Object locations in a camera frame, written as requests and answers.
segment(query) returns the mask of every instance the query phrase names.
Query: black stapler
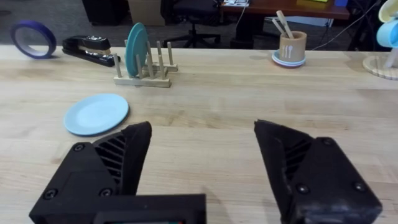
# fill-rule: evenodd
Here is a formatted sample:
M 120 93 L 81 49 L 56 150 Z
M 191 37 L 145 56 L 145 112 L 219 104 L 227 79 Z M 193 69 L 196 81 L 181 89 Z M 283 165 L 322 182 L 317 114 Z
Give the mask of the black stapler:
M 76 35 L 62 42 L 62 51 L 84 60 L 88 60 L 107 67 L 114 66 L 113 55 L 111 55 L 111 44 L 104 37 Z

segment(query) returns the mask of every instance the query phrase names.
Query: blue tape roll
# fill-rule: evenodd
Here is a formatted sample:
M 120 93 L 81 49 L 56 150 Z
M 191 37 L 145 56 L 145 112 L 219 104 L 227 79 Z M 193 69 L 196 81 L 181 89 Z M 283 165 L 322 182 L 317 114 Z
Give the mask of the blue tape roll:
M 23 38 L 23 33 L 21 28 L 30 28 L 41 33 L 49 44 L 49 50 L 47 52 L 42 52 L 29 47 L 28 43 Z M 30 20 L 20 21 L 18 24 L 11 28 L 11 38 L 15 46 L 27 56 L 36 59 L 50 58 L 57 48 L 57 40 L 55 40 L 54 34 L 45 25 Z

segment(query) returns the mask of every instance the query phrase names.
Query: saucer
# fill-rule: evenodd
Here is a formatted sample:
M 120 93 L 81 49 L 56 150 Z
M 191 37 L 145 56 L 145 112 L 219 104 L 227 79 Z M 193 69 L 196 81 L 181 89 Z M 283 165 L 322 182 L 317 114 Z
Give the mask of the saucer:
M 301 65 L 303 65 L 305 63 L 305 57 L 303 60 L 299 61 L 299 62 L 285 62 L 281 59 L 279 59 L 279 50 L 276 50 L 273 54 L 272 54 L 272 59 L 275 63 L 281 65 L 281 66 L 285 66 L 285 67 L 299 67 Z

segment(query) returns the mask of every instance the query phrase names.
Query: wooden utensil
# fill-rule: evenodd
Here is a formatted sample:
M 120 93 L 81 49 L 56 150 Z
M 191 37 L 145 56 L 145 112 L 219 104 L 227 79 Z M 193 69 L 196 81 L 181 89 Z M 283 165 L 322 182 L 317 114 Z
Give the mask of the wooden utensil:
M 289 36 L 289 38 L 290 39 L 294 39 L 292 31 L 290 31 L 289 25 L 287 24 L 287 21 L 286 21 L 286 18 L 284 16 L 284 13 L 281 10 L 279 10 L 279 11 L 276 12 L 276 14 L 277 14 L 277 16 L 278 16 L 278 18 L 280 20 L 280 23 L 283 25 L 283 27 L 285 27 L 286 33 Z
M 281 28 L 281 26 L 278 24 L 278 22 L 276 21 L 276 19 L 272 19 L 272 22 L 274 23 L 274 25 L 276 26 L 276 28 L 279 30 L 279 32 L 282 34 L 282 36 L 283 36 L 283 37 L 286 37 L 285 31 Z

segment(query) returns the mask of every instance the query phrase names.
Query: teal plate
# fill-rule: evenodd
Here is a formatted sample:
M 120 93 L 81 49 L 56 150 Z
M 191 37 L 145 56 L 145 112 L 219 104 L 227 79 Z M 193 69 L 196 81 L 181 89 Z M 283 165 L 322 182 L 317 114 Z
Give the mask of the teal plate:
M 129 112 L 127 101 L 116 94 L 97 94 L 74 104 L 63 124 L 72 134 L 91 136 L 116 127 Z
M 138 74 L 136 65 L 136 55 L 139 55 L 141 67 L 144 66 L 147 56 L 148 34 L 142 23 L 137 23 L 131 29 L 126 45 L 126 54 L 124 60 L 127 72 L 135 77 Z

